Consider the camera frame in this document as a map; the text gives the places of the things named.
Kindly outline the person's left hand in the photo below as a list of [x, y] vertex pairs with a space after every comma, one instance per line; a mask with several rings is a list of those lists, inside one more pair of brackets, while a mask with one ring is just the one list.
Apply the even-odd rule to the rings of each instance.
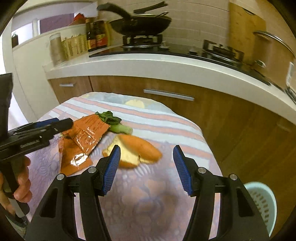
[[[29, 168], [28, 168], [30, 164], [31, 164], [30, 159], [27, 156], [24, 156], [22, 169], [17, 177], [19, 187], [15, 191], [14, 197], [16, 200], [22, 203], [28, 203], [32, 198], [32, 192], [30, 191], [31, 181], [29, 180]], [[4, 177], [1, 173], [1, 205], [10, 214], [15, 215], [16, 212], [13, 206], [8, 200], [8, 197], [6, 197], [6, 195], [4, 194], [3, 183], [4, 183]]]

